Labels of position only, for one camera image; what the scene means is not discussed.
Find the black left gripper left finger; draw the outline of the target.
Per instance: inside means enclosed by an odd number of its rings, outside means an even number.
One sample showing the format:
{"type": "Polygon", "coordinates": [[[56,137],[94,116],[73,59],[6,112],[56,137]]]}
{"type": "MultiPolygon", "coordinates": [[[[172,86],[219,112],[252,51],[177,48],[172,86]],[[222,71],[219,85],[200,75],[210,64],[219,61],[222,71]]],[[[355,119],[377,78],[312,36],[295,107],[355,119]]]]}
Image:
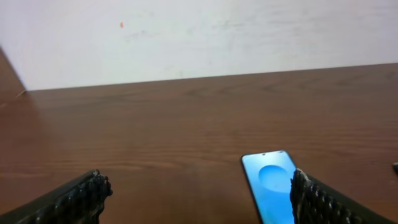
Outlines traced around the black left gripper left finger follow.
{"type": "Polygon", "coordinates": [[[1,223],[52,224],[100,222],[104,202],[111,196],[109,178],[98,169],[1,215],[1,223]]]}

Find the blue screen smartphone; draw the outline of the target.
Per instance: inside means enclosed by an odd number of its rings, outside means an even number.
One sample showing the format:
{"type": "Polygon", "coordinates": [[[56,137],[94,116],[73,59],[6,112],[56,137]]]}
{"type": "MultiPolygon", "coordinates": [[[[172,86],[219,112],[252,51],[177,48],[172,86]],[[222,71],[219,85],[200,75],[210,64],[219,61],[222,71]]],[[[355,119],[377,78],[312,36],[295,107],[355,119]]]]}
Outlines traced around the blue screen smartphone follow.
{"type": "Polygon", "coordinates": [[[241,157],[259,219],[265,224],[293,224],[291,180],[296,166],[286,151],[246,154],[241,157]]]}

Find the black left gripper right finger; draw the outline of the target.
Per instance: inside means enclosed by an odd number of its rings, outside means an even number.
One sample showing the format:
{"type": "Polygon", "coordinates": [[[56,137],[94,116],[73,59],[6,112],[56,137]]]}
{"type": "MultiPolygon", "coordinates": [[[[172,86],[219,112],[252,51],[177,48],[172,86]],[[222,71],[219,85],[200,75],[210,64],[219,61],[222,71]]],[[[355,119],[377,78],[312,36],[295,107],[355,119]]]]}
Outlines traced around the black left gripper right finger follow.
{"type": "Polygon", "coordinates": [[[396,224],[301,169],[290,181],[295,224],[396,224]]]}

